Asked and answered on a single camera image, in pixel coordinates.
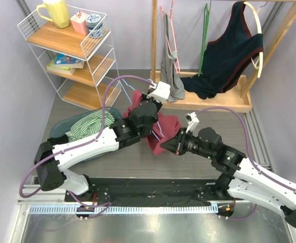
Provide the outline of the light blue hanger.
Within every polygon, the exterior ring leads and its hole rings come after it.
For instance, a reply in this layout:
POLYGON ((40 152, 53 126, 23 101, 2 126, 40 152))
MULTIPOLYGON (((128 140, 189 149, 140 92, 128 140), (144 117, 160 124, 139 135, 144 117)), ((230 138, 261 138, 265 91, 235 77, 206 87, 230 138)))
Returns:
MULTIPOLYGON (((129 96, 127 90, 126 90, 126 88, 124 87, 124 85, 127 86, 127 87, 129 87, 133 91, 135 91, 135 89, 131 85, 129 85, 124 79, 121 79, 120 84, 121 84, 121 87, 122 87, 123 92, 125 93, 127 99, 129 100, 130 104, 133 104, 132 99, 130 98, 130 96, 129 96)), ((161 141, 161 139, 164 138, 165 136, 164 136, 164 134, 162 132, 162 128, 161 128, 159 122, 157 122, 157 125, 158 125, 159 130, 160 130, 161 138, 159 137, 159 135, 157 135, 157 133, 154 130, 152 131, 152 134, 156 137, 156 139, 158 141, 161 141)))

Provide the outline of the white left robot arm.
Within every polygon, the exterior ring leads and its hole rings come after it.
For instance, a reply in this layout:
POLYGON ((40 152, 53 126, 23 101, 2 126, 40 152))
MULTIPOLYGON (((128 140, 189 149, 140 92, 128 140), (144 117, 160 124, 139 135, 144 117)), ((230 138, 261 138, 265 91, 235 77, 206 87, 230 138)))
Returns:
POLYGON ((127 117, 117 120, 102 133, 75 142, 68 142, 67 136, 63 135, 42 143, 34 159, 40 189, 51 191, 63 188, 73 192, 83 202, 90 201, 94 190, 89 178, 69 168, 84 160, 129 147, 150 135, 163 103, 152 93, 142 94, 139 105, 127 117))

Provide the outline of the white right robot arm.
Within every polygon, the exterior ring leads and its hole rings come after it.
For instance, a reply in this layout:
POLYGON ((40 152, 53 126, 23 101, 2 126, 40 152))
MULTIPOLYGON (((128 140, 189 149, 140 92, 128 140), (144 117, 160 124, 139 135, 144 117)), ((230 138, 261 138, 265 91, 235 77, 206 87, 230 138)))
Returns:
POLYGON ((183 155, 190 152, 211 160, 221 173, 215 183, 215 195, 248 200, 275 213, 296 228, 296 184, 252 162, 244 153, 223 143, 212 128, 201 129, 197 136, 181 128, 162 148, 183 155))

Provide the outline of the grey tank top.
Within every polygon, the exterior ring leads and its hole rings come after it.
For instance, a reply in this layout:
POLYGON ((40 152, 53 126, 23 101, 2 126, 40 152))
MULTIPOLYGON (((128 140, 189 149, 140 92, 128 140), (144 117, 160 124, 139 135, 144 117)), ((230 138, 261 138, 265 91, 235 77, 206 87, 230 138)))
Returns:
POLYGON ((185 98, 184 85, 175 71, 173 61, 178 57, 177 51, 171 52, 168 46, 169 39, 169 25, 168 16, 163 13, 163 25, 164 25, 164 47, 162 51, 160 72, 161 81, 170 85, 170 95, 168 102, 176 102, 185 98))

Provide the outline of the navy tank top red trim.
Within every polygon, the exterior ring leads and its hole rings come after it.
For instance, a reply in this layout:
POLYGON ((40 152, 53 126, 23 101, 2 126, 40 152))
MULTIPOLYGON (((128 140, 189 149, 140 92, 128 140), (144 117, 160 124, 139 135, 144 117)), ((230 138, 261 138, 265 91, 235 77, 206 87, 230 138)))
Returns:
POLYGON ((204 52, 202 74, 183 77, 184 89, 201 99, 214 98, 238 83, 246 67, 264 50, 263 35, 252 35, 244 17, 246 5, 236 2, 224 33, 209 42, 204 52))

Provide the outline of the pink hanger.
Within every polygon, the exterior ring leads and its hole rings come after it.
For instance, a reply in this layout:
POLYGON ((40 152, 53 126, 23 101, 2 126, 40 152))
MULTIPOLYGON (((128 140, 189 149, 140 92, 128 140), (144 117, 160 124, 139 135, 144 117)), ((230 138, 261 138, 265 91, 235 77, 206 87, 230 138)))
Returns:
POLYGON ((166 44, 168 47, 168 52, 170 53, 170 56, 172 57, 174 69, 175 69, 176 73, 179 74, 180 73, 180 61, 179 61, 176 36, 175 36, 174 25, 173 25, 173 5, 174 5, 174 0, 171 1, 169 12, 165 11, 163 5, 160 6, 160 10, 161 10, 162 21, 164 21, 165 16, 167 17, 166 32, 171 31, 171 34, 168 34, 168 36, 166 37, 166 44))

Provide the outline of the cream white hanger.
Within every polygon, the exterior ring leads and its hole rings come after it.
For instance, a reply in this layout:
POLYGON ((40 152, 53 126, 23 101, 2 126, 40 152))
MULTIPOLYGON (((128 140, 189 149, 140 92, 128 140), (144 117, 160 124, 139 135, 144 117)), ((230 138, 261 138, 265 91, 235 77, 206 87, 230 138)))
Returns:
MULTIPOLYGON (((248 6, 253 13, 255 23, 256 23, 257 33, 262 34, 262 27, 261 27, 261 22, 260 22, 260 19, 258 16, 258 12, 255 10, 253 5, 250 4, 249 2, 243 2, 243 3, 246 6, 248 6)), ((264 60, 264 53, 263 52, 259 52, 258 59, 256 60, 256 62, 254 62, 253 59, 251 58, 251 61, 253 63, 255 70, 257 70, 257 78, 260 78, 260 76, 261 76, 261 73, 263 70, 263 60, 264 60)))

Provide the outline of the green hanger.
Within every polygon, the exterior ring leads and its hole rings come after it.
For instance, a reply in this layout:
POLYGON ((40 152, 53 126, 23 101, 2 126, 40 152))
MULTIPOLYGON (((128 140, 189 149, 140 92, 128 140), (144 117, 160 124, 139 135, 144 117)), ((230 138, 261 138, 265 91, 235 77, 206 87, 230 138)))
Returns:
POLYGON ((210 4, 206 3, 205 6, 204 6, 201 55, 200 55, 200 64, 199 64, 198 76, 200 76, 202 74, 204 52, 205 52, 206 47, 207 47, 207 33, 208 33, 208 25, 209 25, 210 7, 211 7, 211 2, 210 2, 210 4))

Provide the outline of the green striped shirt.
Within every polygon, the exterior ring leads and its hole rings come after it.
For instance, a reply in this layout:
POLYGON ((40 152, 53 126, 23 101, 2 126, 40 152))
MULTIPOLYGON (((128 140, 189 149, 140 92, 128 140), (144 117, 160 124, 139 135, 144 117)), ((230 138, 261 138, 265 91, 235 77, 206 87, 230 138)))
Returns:
POLYGON ((97 134, 102 126, 102 111, 95 111, 73 124, 68 132, 69 142, 74 142, 97 134))

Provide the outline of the wooden clothes rack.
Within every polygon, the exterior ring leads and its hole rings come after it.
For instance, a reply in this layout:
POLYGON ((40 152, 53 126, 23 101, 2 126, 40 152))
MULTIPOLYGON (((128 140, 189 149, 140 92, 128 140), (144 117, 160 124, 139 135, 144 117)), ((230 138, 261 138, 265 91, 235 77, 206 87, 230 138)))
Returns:
MULTIPOLYGON (((282 20, 280 26, 272 37, 271 41, 265 48, 263 60, 260 63, 265 67, 279 44, 287 34, 293 22, 296 20, 296 1, 292 5, 282 20)), ((160 81, 160 71, 156 70, 156 40, 157 40, 157 1, 152 1, 152 70, 150 78, 154 81, 160 81)), ((256 81, 256 71, 253 71, 249 77, 242 75, 238 84, 230 91, 224 94, 218 94, 214 98, 202 100, 196 94, 186 92, 184 100, 173 103, 166 103, 165 108, 171 109, 205 109, 210 107, 227 107, 239 113, 248 113, 252 110, 252 100, 250 89, 256 81)))

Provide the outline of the teal plastic laundry basin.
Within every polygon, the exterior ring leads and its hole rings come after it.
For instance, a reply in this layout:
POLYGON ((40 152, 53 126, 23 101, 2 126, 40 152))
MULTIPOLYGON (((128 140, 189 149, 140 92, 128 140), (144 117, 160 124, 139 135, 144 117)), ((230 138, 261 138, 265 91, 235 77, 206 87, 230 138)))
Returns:
MULTIPOLYGON (((106 107, 105 111, 108 111, 115 120, 119 120, 122 119, 122 114, 114 107, 106 107)), ((61 137, 63 136, 65 133, 67 133, 70 128, 79 120, 81 120, 82 118, 92 114, 98 112, 100 114, 102 114, 102 109, 96 109, 96 110, 91 110, 91 111, 87 111, 85 113, 82 114, 78 114, 75 115, 73 117, 67 118, 65 120, 62 120, 60 122, 58 122, 50 131, 50 138, 57 138, 57 137, 61 137)))

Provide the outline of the blue white patterned cup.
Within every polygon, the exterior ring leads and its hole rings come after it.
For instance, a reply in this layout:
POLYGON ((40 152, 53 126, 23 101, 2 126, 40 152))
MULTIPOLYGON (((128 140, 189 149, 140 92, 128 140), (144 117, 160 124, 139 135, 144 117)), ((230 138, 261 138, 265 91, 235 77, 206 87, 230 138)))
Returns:
POLYGON ((85 18, 85 22, 92 38, 100 38, 103 36, 101 16, 98 14, 90 14, 85 18))

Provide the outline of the green cover book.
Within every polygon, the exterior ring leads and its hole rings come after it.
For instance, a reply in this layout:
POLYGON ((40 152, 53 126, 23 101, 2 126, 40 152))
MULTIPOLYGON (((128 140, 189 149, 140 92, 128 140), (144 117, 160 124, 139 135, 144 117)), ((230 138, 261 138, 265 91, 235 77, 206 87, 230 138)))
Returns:
POLYGON ((57 65, 55 65, 55 60, 52 59, 47 67, 46 67, 47 70, 49 71, 52 71, 52 72, 57 72, 57 73, 62 73, 62 74, 69 74, 69 75, 72 75, 74 72, 75 72, 75 68, 60 68, 60 67, 57 67, 57 65))

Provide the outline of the pink small box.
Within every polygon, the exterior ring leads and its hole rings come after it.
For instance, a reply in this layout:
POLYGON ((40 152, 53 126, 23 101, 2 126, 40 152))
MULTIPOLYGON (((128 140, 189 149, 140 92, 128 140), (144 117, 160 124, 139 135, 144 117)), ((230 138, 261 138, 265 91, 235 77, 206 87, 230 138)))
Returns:
POLYGON ((88 34, 88 27, 86 24, 87 17, 88 17, 88 14, 78 11, 70 18, 70 21, 72 23, 72 26, 75 32, 80 33, 82 35, 88 34))

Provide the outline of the yellow mug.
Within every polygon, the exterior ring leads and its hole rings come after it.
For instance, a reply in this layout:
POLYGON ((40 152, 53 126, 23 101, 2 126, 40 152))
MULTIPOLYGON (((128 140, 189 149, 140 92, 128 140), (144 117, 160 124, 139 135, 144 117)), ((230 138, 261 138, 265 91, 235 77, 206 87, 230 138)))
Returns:
POLYGON ((37 5, 36 11, 41 18, 52 22, 58 28, 66 28, 70 25, 69 10, 65 0, 43 1, 41 5, 37 5), (41 8, 47 10, 50 18, 40 13, 41 8))

